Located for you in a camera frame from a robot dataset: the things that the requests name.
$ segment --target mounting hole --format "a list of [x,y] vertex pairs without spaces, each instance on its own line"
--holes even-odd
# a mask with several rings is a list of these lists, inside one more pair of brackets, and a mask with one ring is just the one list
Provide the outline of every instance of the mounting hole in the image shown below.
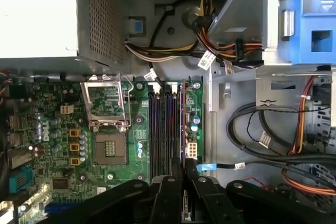
[[167,33],[169,35],[174,35],[175,34],[175,28],[174,27],[168,27],[167,29]]

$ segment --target wire bundle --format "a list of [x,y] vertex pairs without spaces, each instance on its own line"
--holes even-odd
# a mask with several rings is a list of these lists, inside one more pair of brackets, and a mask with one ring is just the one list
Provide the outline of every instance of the wire bundle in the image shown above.
[[4,103],[4,95],[5,95],[6,87],[9,84],[9,78],[8,78],[8,74],[3,71],[0,71],[0,76],[5,77],[5,80],[0,86],[0,106],[1,106]]

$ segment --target white sticker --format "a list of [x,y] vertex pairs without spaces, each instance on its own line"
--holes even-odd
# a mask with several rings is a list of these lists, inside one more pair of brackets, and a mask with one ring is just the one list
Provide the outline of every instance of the white sticker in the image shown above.
[[97,195],[106,191],[106,187],[97,187]]
[[245,168],[245,162],[242,162],[242,163],[235,164],[234,170],[239,170],[239,169],[244,169],[244,168]]
[[263,131],[259,140],[259,144],[261,144],[265,148],[268,148],[270,142],[271,137],[267,135],[265,131]]
[[224,67],[225,67],[225,74],[233,74],[234,70],[233,70],[233,65],[232,62],[229,60],[224,60]]
[[198,66],[204,70],[208,70],[212,62],[216,59],[216,56],[210,51],[206,51],[198,62]]
[[145,74],[143,76],[145,78],[146,81],[155,81],[155,78],[157,77],[154,69],[150,69],[149,73]]

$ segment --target white label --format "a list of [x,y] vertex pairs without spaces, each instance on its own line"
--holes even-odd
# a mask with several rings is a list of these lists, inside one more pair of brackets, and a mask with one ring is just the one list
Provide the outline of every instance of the white label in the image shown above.
[[234,70],[233,70],[233,66],[232,66],[232,62],[229,60],[224,60],[224,67],[225,67],[225,74],[233,74]]
[[242,162],[242,163],[235,164],[234,170],[239,170],[239,169],[244,169],[244,168],[245,168],[245,162]]
[[212,62],[216,59],[216,56],[210,51],[206,51],[198,62],[198,66],[204,70],[208,70]]
[[43,141],[49,142],[49,121],[42,123],[42,130],[43,130]]
[[106,187],[97,187],[97,195],[106,191]]
[[150,69],[149,73],[145,74],[143,76],[145,78],[146,81],[155,81],[155,78],[157,77],[154,69]]
[[265,148],[268,148],[270,142],[271,142],[270,136],[267,135],[265,131],[263,131],[259,140],[259,144],[261,144]]

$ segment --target integrated circuit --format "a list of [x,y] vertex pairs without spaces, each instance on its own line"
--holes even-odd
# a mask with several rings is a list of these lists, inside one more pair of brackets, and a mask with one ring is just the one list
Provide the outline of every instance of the integrated circuit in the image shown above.
[[67,190],[70,188],[69,178],[53,178],[53,190]]
[[125,134],[97,134],[94,152],[98,165],[125,165]]

